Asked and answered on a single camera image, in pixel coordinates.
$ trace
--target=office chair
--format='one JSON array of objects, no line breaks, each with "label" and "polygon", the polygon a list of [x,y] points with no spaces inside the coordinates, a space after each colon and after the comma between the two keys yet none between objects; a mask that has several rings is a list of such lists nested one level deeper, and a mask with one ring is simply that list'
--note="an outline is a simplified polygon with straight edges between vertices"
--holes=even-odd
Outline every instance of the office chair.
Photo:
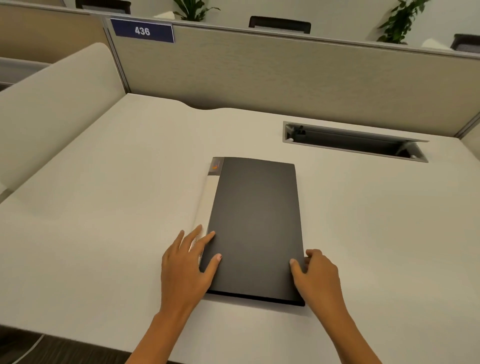
[{"label": "office chair", "polygon": [[124,0],[75,0],[77,9],[130,14],[130,1]]},{"label": "office chair", "polygon": [[455,39],[450,48],[462,52],[480,53],[480,36],[455,34]]},{"label": "office chair", "polygon": [[303,32],[305,34],[310,34],[310,29],[312,28],[311,23],[301,22],[298,20],[269,18],[267,16],[251,16],[248,27],[255,28],[256,26],[294,30],[297,32]]}]

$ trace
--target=folder cover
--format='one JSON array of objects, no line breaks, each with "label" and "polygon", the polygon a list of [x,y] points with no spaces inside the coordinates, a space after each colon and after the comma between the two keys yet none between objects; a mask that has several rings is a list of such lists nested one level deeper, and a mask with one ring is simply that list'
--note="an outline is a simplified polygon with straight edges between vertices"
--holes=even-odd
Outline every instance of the folder cover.
[{"label": "folder cover", "polygon": [[295,166],[267,160],[215,157],[195,226],[216,235],[200,261],[223,258],[209,293],[304,306],[289,261],[304,269]]}]

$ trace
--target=floor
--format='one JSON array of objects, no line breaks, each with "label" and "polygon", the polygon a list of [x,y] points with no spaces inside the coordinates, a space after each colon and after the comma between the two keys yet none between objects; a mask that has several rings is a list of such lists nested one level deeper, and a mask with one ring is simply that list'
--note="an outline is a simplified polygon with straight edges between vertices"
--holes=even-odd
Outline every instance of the floor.
[{"label": "floor", "polygon": [[[15,362],[40,336],[0,326],[0,364]],[[129,356],[129,352],[46,335],[19,364],[124,364]]]}]

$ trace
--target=green plant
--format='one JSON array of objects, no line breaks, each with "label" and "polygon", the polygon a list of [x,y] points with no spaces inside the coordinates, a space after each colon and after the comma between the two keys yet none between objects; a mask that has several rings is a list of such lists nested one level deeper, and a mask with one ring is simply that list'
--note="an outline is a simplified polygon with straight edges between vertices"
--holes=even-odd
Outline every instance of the green plant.
[{"label": "green plant", "polygon": [[403,39],[412,29],[412,23],[419,12],[425,10],[425,3],[430,0],[398,0],[399,5],[391,10],[391,16],[378,29],[384,28],[379,42],[405,44]]},{"label": "green plant", "polygon": [[201,22],[205,18],[207,11],[211,9],[220,10],[215,7],[204,8],[205,3],[202,0],[175,0],[175,2],[184,14],[180,14],[179,12],[174,12],[174,14],[181,16],[182,20],[190,20],[192,22]]}]

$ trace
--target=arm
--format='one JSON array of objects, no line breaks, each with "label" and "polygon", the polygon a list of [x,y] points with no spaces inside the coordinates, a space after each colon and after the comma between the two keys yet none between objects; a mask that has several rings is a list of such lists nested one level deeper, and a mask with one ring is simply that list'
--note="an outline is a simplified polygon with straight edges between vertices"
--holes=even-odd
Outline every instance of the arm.
[{"label": "arm", "polygon": [[165,364],[190,314],[210,287],[222,255],[215,255],[205,272],[200,272],[198,257],[215,235],[204,236],[189,251],[201,229],[199,225],[185,239],[181,231],[163,254],[160,311],[126,364]]},{"label": "arm", "polygon": [[332,339],[342,364],[381,364],[347,311],[338,268],[320,250],[306,253],[307,273],[290,260],[295,286]]}]

